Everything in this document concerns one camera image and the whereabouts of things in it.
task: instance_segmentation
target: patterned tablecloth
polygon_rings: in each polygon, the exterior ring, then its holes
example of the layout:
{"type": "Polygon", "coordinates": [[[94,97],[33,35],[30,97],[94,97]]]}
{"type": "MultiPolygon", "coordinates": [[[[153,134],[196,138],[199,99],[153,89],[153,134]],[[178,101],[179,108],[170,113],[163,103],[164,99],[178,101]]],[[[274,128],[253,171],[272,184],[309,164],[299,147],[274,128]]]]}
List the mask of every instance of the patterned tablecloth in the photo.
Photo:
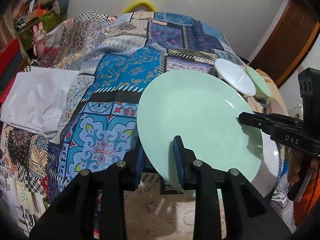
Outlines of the patterned tablecloth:
{"type": "MultiPolygon", "coordinates": [[[[221,33],[191,17],[159,12],[115,17],[93,10],[67,20],[47,34],[39,59],[40,67],[80,71],[57,136],[49,142],[4,125],[1,164],[29,191],[53,201],[82,169],[106,169],[134,148],[139,99],[154,78],[176,69],[212,74],[217,58],[245,66],[221,33]]],[[[139,189],[125,193],[129,238],[191,239],[194,199],[160,195],[156,176],[144,174],[139,189]]]]}

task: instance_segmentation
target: screw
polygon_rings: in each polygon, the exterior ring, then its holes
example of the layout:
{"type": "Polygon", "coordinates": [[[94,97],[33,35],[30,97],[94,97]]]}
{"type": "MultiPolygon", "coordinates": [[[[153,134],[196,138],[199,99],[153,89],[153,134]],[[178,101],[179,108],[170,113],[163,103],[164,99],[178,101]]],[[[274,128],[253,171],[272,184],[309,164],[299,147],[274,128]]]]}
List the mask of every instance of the screw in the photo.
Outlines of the screw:
{"type": "Polygon", "coordinates": [[[230,173],[233,175],[233,176],[238,176],[239,175],[239,171],[237,169],[231,169],[230,170],[230,173]]]}
{"type": "Polygon", "coordinates": [[[84,170],[81,170],[81,171],[80,171],[80,174],[81,174],[82,176],[87,176],[89,173],[90,173],[90,171],[89,171],[88,169],[84,169],[84,170]]]}
{"type": "Polygon", "coordinates": [[[200,166],[202,165],[202,161],[200,161],[200,160],[194,160],[194,161],[192,162],[192,164],[193,164],[194,166],[200,167],[200,166]]]}
{"type": "Polygon", "coordinates": [[[126,165],[125,161],[118,161],[117,166],[118,167],[124,167],[126,165]]]}

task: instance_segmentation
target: white wall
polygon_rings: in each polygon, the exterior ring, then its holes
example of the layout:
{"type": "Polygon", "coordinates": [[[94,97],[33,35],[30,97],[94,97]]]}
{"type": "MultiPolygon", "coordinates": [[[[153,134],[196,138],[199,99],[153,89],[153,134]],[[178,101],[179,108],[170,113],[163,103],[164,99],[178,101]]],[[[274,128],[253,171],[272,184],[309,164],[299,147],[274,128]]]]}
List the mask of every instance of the white wall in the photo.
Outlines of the white wall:
{"type": "Polygon", "coordinates": [[[279,88],[279,92],[283,97],[288,110],[294,108],[298,104],[302,104],[302,98],[300,97],[299,90],[298,73],[308,67],[320,70],[320,36],[317,38],[311,51],[303,60],[299,68],[279,88]]]}
{"type": "MultiPolygon", "coordinates": [[[[90,9],[119,15],[136,0],[70,0],[68,17],[90,9]]],[[[220,30],[234,51],[249,58],[283,0],[150,0],[158,11],[189,15],[220,30]]]]}

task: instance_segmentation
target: stuffed toy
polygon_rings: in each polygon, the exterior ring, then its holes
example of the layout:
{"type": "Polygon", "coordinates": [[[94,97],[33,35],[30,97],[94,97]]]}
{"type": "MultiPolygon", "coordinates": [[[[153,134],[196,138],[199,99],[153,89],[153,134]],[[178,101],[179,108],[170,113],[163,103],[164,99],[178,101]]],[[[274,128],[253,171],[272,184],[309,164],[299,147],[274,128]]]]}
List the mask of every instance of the stuffed toy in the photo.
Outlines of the stuffed toy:
{"type": "Polygon", "coordinates": [[[32,27],[33,29],[33,53],[35,56],[43,56],[44,54],[44,41],[46,32],[43,29],[42,22],[39,22],[39,29],[37,25],[32,27]]]}

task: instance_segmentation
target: white cloth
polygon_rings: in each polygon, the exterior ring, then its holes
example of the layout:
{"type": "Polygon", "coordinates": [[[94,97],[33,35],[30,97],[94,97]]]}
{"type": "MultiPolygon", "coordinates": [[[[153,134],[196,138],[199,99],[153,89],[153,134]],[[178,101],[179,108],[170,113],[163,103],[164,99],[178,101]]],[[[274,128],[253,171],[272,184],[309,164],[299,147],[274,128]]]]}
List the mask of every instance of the white cloth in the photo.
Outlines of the white cloth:
{"type": "Polygon", "coordinates": [[[67,94],[78,71],[32,68],[13,83],[0,120],[13,127],[53,138],[67,103],[67,94]]]}

